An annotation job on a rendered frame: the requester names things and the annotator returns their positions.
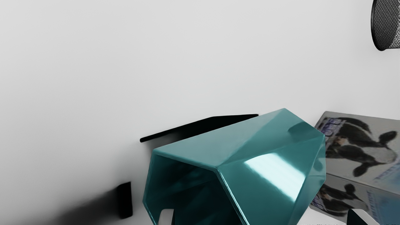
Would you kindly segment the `teal faceted mug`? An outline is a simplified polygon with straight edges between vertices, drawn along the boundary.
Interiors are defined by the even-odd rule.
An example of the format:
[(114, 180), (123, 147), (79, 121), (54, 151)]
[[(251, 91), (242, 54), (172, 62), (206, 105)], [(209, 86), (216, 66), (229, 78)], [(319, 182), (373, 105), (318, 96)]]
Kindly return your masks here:
[(291, 111), (209, 117), (140, 139), (152, 151), (143, 196), (154, 225), (297, 225), (326, 180), (325, 135)]

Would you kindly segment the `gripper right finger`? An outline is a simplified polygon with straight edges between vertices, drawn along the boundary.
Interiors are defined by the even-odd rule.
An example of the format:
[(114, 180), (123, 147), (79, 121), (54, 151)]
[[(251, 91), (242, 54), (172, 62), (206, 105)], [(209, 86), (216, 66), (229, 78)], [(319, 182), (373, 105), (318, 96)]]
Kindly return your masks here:
[(349, 209), (346, 225), (380, 225), (366, 211), (362, 209)]

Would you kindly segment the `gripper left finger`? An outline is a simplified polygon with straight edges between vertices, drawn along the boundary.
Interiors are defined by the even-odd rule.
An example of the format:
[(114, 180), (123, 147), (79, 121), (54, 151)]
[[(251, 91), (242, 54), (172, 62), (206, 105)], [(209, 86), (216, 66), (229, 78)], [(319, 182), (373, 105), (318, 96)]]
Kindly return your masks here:
[(165, 208), (161, 211), (159, 225), (175, 225), (175, 212), (172, 208)]

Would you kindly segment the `black mesh pen holder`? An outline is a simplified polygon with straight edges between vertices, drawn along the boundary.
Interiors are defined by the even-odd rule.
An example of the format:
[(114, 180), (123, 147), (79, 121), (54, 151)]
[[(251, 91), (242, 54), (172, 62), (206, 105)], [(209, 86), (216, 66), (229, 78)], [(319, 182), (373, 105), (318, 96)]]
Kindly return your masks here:
[(373, 0), (370, 24), (379, 51), (400, 49), (400, 0)]

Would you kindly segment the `carton with cow print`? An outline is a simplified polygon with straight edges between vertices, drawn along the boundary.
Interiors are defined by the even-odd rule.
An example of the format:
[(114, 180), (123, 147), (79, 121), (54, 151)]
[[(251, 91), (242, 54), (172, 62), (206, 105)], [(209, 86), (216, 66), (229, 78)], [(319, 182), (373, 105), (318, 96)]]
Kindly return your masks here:
[(310, 208), (347, 222), (350, 209), (400, 225), (400, 120), (326, 111), (326, 181)]

